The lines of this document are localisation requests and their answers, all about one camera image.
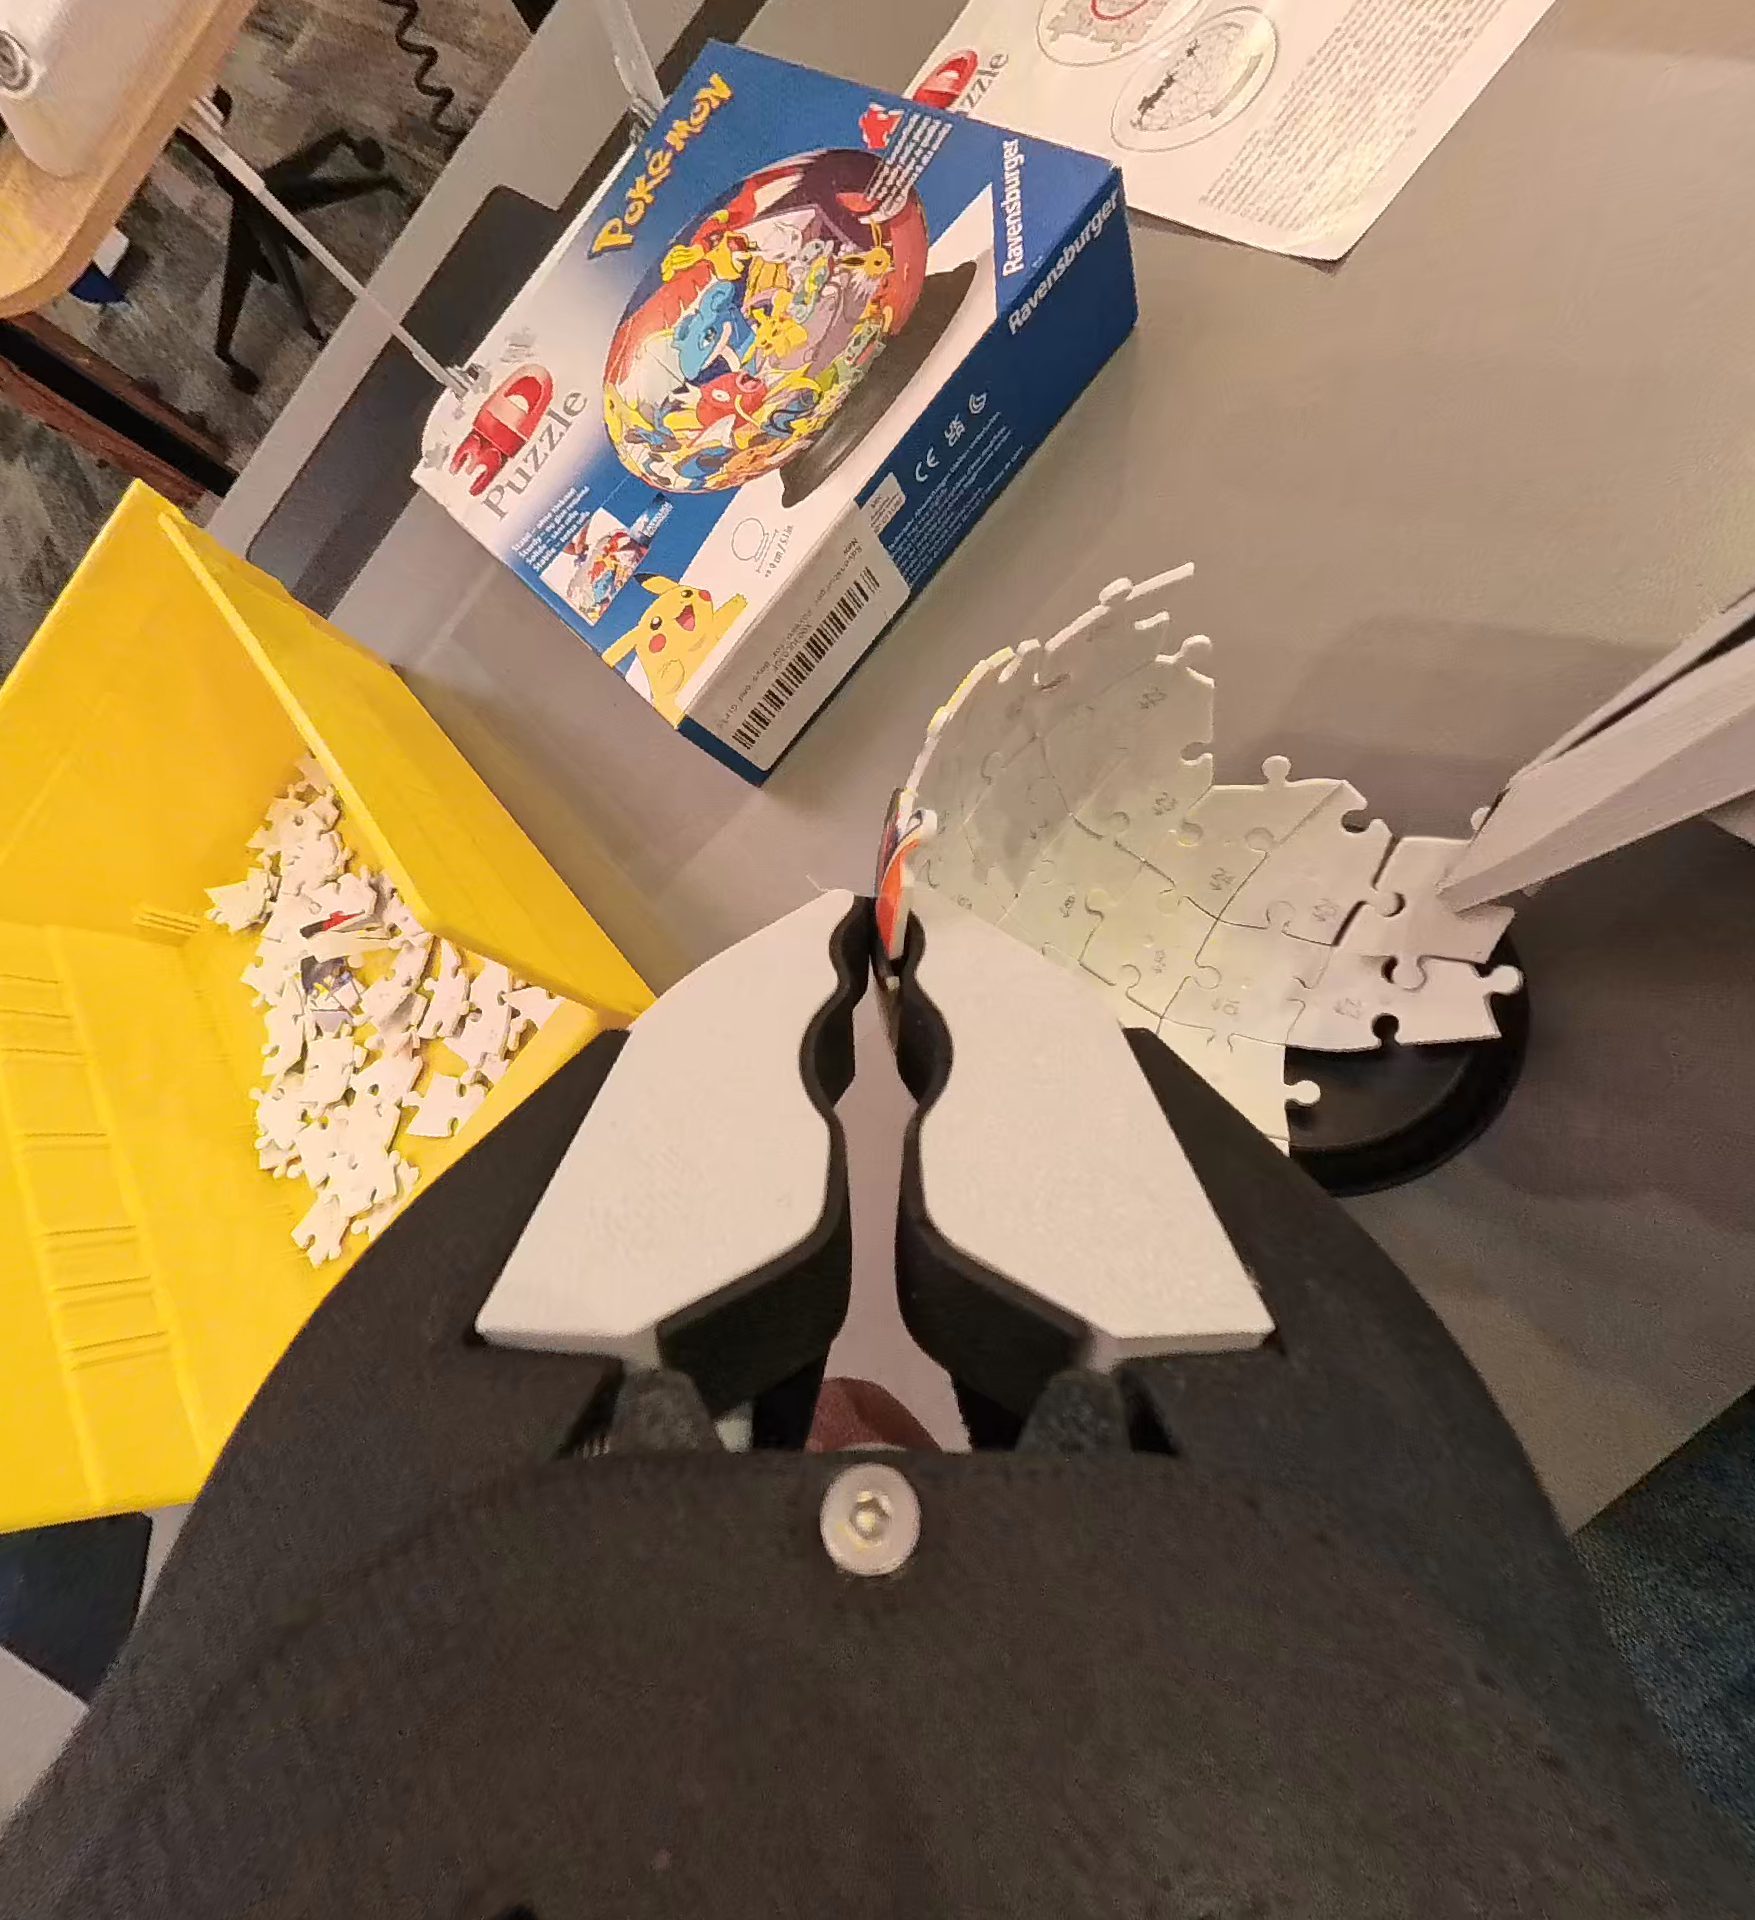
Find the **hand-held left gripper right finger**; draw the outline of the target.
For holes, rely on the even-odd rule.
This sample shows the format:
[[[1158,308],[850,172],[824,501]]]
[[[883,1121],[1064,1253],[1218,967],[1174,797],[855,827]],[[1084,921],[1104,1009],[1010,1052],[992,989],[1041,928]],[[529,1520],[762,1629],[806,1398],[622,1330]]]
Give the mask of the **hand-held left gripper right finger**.
[[[917,1094],[892,1280],[917,1344],[1006,1424],[1064,1368],[1275,1339],[1141,1039],[1010,928],[917,909],[892,967],[892,1054]]]

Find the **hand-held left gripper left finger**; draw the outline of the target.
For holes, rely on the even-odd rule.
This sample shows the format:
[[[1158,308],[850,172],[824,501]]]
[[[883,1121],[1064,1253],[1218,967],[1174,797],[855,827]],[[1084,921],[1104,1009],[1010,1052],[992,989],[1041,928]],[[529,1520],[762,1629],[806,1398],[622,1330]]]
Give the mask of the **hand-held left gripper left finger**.
[[[850,1076],[855,889],[833,883],[622,1024],[475,1330],[680,1368],[712,1417],[813,1380],[850,1317]]]

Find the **partly built puzzle ball shell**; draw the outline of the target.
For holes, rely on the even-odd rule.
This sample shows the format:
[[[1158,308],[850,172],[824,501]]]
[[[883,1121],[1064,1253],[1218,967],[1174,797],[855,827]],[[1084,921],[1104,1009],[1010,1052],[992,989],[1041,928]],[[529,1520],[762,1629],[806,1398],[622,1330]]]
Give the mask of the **partly built puzzle ball shell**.
[[[1457,830],[1387,830],[1353,781],[1215,758],[1199,564],[1106,579],[1052,638],[980,652],[892,785],[870,959],[917,909],[965,909],[1124,1024],[1169,1039],[1275,1146],[1317,1101],[1303,1052],[1483,1039],[1506,909],[1448,909]]]

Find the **black round ball stand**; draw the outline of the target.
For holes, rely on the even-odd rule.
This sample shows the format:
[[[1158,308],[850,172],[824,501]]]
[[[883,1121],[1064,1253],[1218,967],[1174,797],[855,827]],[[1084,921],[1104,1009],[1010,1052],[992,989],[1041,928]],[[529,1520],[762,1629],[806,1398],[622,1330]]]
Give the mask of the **black round ball stand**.
[[[1535,1052],[1535,989],[1483,989],[1483,1039],[1397,1039],[1376,1022],[1376,1052],[1303,1052],[1288,1039],[1288,1076],[1317,1101],[1288,1117],[1288,1153],[1333,1197],[1397,1190],[1457,1157],[1516,1094]]]

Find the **yellow plastic bin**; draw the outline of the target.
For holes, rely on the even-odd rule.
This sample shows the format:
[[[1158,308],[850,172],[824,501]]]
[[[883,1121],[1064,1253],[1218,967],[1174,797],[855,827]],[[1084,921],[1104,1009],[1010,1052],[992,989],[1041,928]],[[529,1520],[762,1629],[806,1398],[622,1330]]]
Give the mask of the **yellow plastic bin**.
[[[271,1022],[207,883],[294,765],[433,936],[559,998],[451,1171],[577,1039],[656,1001],[433,706],[149,487],[0,684],[0,1532],[195,1504],[355,1263],[253,1153]]]

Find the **pile of loose puzzle pieces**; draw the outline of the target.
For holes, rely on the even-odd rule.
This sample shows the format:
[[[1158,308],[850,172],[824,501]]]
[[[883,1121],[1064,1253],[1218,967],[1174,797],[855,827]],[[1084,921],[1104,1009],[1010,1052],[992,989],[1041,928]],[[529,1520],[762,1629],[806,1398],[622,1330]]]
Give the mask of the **pile of loose puzzle pieces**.
[[[309,753],[203,914],[237,936],[237,989],[259,1009],[253,1153],[304,1190],[292,1229],[304,1263],[355,1256],[447,1146],[508,1117],[529,1039],[577,1009],[425,928],[394,870],[353,845],[342,785]]]

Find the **blue puzzle box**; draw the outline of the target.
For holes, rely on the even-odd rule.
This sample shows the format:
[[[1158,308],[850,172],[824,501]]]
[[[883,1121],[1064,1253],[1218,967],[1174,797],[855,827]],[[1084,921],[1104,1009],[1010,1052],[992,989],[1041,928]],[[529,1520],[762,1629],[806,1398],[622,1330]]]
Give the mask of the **blue puzzle box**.
[[[1106,156],[703,41],[408,487],[765,781],[1129,326]]]

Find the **white instruction sheet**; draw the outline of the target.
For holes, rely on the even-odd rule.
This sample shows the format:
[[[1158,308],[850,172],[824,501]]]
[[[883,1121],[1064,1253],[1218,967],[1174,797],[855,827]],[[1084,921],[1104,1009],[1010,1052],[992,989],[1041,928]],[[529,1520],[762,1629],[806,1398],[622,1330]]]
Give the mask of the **white instruction sheet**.
[[[919,107],[1106,156],[1141,218],[1343,258],[1544,0],[972,0]]]

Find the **black office chair base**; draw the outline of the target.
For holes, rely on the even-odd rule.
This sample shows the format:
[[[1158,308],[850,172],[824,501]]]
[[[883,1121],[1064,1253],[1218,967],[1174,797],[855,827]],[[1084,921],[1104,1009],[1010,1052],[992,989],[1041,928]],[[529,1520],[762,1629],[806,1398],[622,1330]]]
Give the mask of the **black office chair base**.
[[[178,127],[178,146],[203,156],[227,203],[221,288],[217,288],[217,361],[227,372],[237,397],[259,397],[259,372],[237,361],[237,321],[248,321],[253,282],[276,282],[292,301],[294,326],[309,340],[328,340],[309,321],[304,276],[294,276],[294,258],[309,258],[309,248],[294,229],[283,229],[283,218],[309,218],[309,211],[342,211],[342,203],[373,203],[373,192],[394,192],[399,211],[414,211],[414,192],[385,172],[385,146],[373,130],[342,130],[342,127],[276,156],[259,172],[259,186],[248,186],[237,161],[221,161],[207,146],[221,127],[227,127],[227,92],[207,92],[195,107],[195,119]]]

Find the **light wooden side table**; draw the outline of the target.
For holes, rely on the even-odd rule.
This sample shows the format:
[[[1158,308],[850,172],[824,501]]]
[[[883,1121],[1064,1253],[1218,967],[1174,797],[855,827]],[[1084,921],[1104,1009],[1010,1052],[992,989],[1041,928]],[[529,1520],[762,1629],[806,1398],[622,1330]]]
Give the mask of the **light wooden side table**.
[[[248,12],[253,0],[186,0],[166,53],[101,127],[98,161],[71,181],[36,172],[0,127],[0,321],[36,313],[98,258],[157,146],[217,92]]]

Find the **white instruction sign board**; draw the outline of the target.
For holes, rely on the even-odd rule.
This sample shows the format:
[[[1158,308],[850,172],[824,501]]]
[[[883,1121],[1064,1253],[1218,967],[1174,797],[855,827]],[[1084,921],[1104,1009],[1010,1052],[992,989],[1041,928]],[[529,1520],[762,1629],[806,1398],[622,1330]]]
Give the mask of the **white instruction sign board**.
[[[18,146],[49,181],[89,172],[168,22],[178,0],[0,0],[0,127]]]

